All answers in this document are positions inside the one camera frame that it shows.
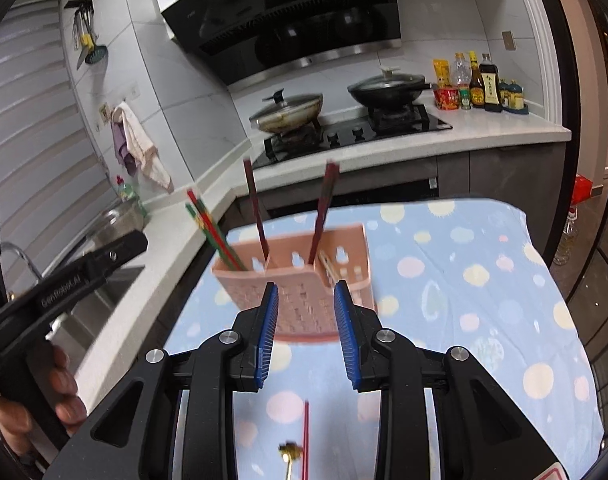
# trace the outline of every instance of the chopstick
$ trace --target chopstick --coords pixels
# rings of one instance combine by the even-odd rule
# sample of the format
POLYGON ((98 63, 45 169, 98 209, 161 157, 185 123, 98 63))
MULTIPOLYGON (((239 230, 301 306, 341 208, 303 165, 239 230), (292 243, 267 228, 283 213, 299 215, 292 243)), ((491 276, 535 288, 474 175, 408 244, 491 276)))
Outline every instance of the chopstick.
POLYGON ((324 223, 326 222, 326 215, 328 214, 328 208, 331 205, 331 198, 333 197, 333 188, 335 182, 340 174, 340 167, 334 162, 328 162, 326 165, 326 171, 324 172, 324 181, 322 182, 322 192, 319 195, 317 201, 317 220, 315 220, 315 234, 313 234, 313 243, 310 247, 310 253, 308 254, 308 265, 312 265, 317 255, 317 248, 319 247, 319 241, 322 239, 322 233, 324 232, 324 223))
POLYGON ((335 286, 335 283, 339 282, 341 280, 341 277, 339 274, 337 274, 337 270, 335 270, 335 266, 333 265, 333 262, 328 257, 328 254, 326 254, 321 249, 319 249, 319 252, 317 253, 317 257, 318 257, 319 261, 321 262, 322 266, 324 267, 324 269, 326 270, 329 284, 331 285, 331 287, 335 286))
POLYGON ((255 215, 255 223, 257 224, 257 232, 260 234, 261 251, 264 254, 264 262, 268 261, 270 249, 266 241, 266 235, 263 231, 263 223, 260 216, 260 201, 257 197, 257 188, 255 187, 255 178, 253 176, 253 167, 251 166, 250 158, 244 158, 244 171, 246 173, 246 182, 248 183, 248 194, 251 197, 253 204, 253 215, 255 215))
POLYGON ((206 226, 204 225, 203 220, 201 219, 201 217, 199 215, 197 215, 197 212, 193 209, 193 206, 187 202, 186 202, 185 206, 186 206, 186 211, 188 211, 189 214, 193 217, 193 220, 199 226, 199 229, 201 229, 201 231, 203 232, 204 236, 206 237, 206 240, 208 240, 209 244, 211 246, 213 246, 213 248, 219 253, 219 257, 226 264, 226 266, 230 270, 237 270, 237 268, 232 263, 232 261, 228 258, 228 256, 226 256, 226 253, 222 250, 222 248, 219 245, 217 245, 216 241, 214 240, 213 236, 210 234, 209 230, 206 229, 206 226))
POLYGON ((189 189, 187 191, 187 194, 188 198, 191 199, 191 202, 193 202, 193 205, 199 212, 201 220, 204 222, 206 229, 210 232, 213 237, 213 240, 215 240, 218 247, 221 247, 221 249, 225 252, 226 256, 237 268, 237 270, 248 270, 242 263, 237 252, 228 244, 228 242, 226 242, 226 237, 222 234, 222 231, 219 230, 217 224, 213 224, 210 212, 206 208, 203 201, 195 196, 192 189, 189 189))
POLYGON ((302 457, 302 480, 308 480, 308 401, 304 402, 304 452, 302 457))

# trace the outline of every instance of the yellow package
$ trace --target yellow package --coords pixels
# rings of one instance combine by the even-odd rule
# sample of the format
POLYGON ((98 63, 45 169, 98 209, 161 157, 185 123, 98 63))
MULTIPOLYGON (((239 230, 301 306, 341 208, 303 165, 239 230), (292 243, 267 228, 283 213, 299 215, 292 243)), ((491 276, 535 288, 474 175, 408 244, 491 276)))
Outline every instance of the yellow package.
POLYGON ((437 86, 446 88, 450 86, 450 65, 446 59, 433 59, 435 75, 437 76, 437 86))

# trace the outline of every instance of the purple towel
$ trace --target purple towel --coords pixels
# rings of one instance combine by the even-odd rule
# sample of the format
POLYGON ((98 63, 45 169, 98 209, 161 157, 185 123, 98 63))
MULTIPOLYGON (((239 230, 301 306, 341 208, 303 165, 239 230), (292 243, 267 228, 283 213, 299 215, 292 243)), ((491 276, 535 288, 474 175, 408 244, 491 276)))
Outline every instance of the purple towel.
POLYGON ((112 142, 115 147, 115 156, 120 166, 124 166, 130 176, 135 176, 137 172, 137 165, 135 158, 128 152, 126 146, 126 135, 124 134, 124 124, 122 123, 111 123, 112 128, 112 142))

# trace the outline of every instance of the faucet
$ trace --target faucet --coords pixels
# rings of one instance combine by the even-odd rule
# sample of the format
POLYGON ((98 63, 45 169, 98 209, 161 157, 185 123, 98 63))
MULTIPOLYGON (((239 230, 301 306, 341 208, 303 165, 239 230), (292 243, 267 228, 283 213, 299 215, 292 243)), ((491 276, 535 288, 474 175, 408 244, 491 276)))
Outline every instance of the faucet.
POLYGON ((33 261, 28 257, 28 255, 19 246, 13 244, 12 242, 2 242, 0 245, 0 248, 2 250, 2 253, 5 251, 11 251, 11 252, 15 253, 18 257, 20 257, 22 260, 24 260, 26 262, 28 268, 30 269, 30 272, 32 272, 33 275, 35 276, 35 278, 37 278, 38 282, 44 281, 44 277, 41 275, 41 272, 39 272, 39 269, 37 269, 37 267, 35 266, 33 261))

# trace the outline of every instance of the towel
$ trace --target towel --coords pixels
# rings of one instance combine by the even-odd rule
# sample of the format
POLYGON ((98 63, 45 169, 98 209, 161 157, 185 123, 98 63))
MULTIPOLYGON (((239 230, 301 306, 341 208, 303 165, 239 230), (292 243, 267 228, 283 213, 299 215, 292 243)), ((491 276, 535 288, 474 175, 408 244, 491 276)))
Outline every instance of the towel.
POLYGON ((141 168, 141 172, 168 192, 172 192, 173 181, 162 161, 159 160, 157 147, 146 135, 144 127, 136 118, 130 106, 125 102, 118 105, 112 113, 112 120, 114 123, 123 124, 126 147, 135 159, 137 166, 141 168))
POLYGON ((126 168, 126 171, 128 171, 130 176, 135 176, 135 173, 137 172, 137 164, 133 156, 128 152, 128 147, 126 146, 124 124, 110 121, 110 127, 112 129, 112 142, 115 147, 115 157, 117 157, 117 162, 126 168))

